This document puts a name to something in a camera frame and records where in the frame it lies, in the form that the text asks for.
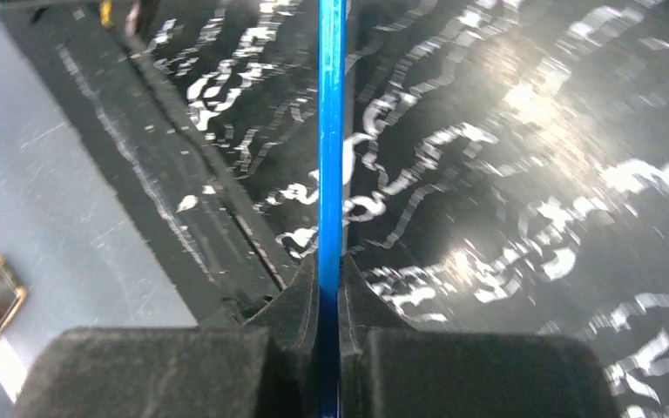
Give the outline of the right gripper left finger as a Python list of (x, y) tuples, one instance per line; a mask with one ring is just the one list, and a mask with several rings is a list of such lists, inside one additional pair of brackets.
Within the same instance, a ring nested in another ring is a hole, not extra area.
[(258, 417), (316, 417), (319, 403), (319, 284), (308, 255), (293, 282), (246, 323), (269, 333), (255, 407)]

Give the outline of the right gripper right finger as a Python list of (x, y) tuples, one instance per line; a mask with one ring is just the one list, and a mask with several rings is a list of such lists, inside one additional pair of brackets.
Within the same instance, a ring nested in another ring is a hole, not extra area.
[(353, 257), (341, 257), (339, 285), (340, 416), (366, 417), (370, 407), (371, 350), (374, 329), (412, 326), (376, 295)]

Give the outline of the blue framed whiteboard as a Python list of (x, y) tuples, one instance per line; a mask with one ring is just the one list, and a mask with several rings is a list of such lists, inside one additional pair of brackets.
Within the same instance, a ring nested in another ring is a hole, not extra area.
[(338, 290), (342, 251), (342, 165), (347, 5), (319, 2), (318, 284), (320, 417), (339, 415)]

